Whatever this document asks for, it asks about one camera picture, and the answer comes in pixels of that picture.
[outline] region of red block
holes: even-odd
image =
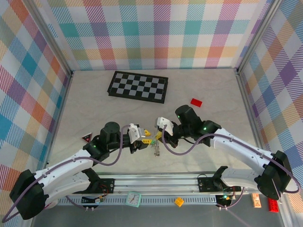
[[[192,105],[196,105],[198,107],[201,107],[201,105],[202,105],[202,102],[200,100],[195,99],[195,98],[193,98],[190,103]]]
[[[279,207],[276,200],[268,198],[268,208],[270,212],[279,212]]]

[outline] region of plaid wall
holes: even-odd
[[[42,168],[68,78],[21,0],[0,0],[0,218],[19,174]],[[19,216],[0,226],[16,226]]]
[[[36,0],[75,70],[234,67],[271,0]]]
[[[284,151],[303,186],[303,0],[285,0],[243,80],[268,150]],[[303,212],[303,193],[290,196]]]

